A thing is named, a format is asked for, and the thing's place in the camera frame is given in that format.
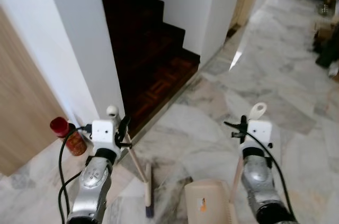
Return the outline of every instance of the black cable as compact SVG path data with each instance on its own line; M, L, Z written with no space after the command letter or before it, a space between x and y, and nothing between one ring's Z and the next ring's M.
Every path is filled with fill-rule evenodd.
M68 181L65 182L65 186L62 186L59 190L59 194L58 194L58 206L59 206L59 212L60 212L60 216L61 216L61 223L65 224L65 216L64 216L64 211L63 211L63 206L61 205L61 195L63 193L63 190L66 190L66 186L73 181L75 178L77 178L78 176L80 176L81 171L79 173L77 173L75 176L73 176L72 178L70 178Z
M231 127L234 128L234 124L232 123L229 123L229 122L224 122L224 124L226 125L229 125ZM287 186L286 186L286 182L285 182L285 178L284 178L284 175L282 174L282 171L280 169L280 166L278 164L278 162L276 162L275 158L273 157L273 155L270 153L270 151L255 137L253 136L252 134L250 134L249 132L247 132L246 130L242 130L240 128L237 128L241 133L245 133L247 135L249 135L251 138L253 138L264 150L265 152L272 158L273 160L273 163L275 165L275 167L277 168L278 170L278 173L279 173L279 176L280 176L280 180L281 180L281 184L282 184L282 187L284 189L284 194L285 194L285 198L286 198L286 203L287 203L287 206L288 206L288 210L292 216L292 218L294 219L294 221L297 222L297 219L296 219L296 216L293 212L293 209L292 209L292 205L291 205L291 201L290 201L290 197L289 197L289 194L288 194L288 190L287 190Z
M64 152L65 144L66 144L68 138L69 138L75 131L82 130L82 129L84 129L84 127L79 127L79 128L74 129L74 130L71 130L71 131L67 134L67 136L66 136L65 139L64 139L63 144L61 145L61 148L60 148L60 154L59 154L59 174L60 174L60 179L61 179L61 188L62 188L62 187L65 187L65 179L64 179L64 174L63 174L63 168L62 168L62 166L61 166L61 160L62 160L62 158L63 158L63 152ZM69 199L68 199L67 190L64 190L64 195L65 195L65 201L66 201L67 215L69 215L70 209L69 209Z

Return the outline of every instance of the dark wooden stairs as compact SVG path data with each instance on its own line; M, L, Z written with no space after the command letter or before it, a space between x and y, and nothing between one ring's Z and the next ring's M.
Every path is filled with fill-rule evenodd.
M163 22L159 0L102 0L126 114L134 136L198 70L185 30Z

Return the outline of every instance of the red can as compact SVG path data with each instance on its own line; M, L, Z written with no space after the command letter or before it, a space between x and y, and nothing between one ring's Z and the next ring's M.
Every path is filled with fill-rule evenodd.
M61 140L64 140L69 132L75 129L74 124L68 123L62 117L56 117L54 120L52 120L49 124L49 127ZM77 131L75 131L72 135L68 137L66 146L73 156L79 156L86 152L87 149L87 145L84 139Z

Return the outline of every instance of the wooden stick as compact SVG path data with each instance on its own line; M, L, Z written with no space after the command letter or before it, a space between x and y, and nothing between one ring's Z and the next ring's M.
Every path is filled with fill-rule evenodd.
M232 204L234 203L235 193L237 192L237 188L238 188L238 184L239 184L239 180L240 180L240 175L241 175L242 170L243 170L243 162L244 162L243 158L239 157L237 170L235 172L235 176L234 176L234 180L233 180L231 195L229 197L229 202L232 203Z

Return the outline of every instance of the marble floor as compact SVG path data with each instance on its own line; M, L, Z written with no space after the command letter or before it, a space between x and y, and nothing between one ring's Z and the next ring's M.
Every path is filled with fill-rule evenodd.
M315 5L265 0L135 146L141 162L153 165L155 217L145 218L143 184L127 155L113 171L105 224L187 223L185 184L204 178L232 183L238 143L222 122L238 122L259 101L268 105L272 152L299 222L338 223L339 85L308 51L314 20L322 20ZM0 223L60 223L60 145L56 141L14 175L0 176ZM81 170L85 158L66 155L65 176ZM235 208L240 224L256 223L242 185Z

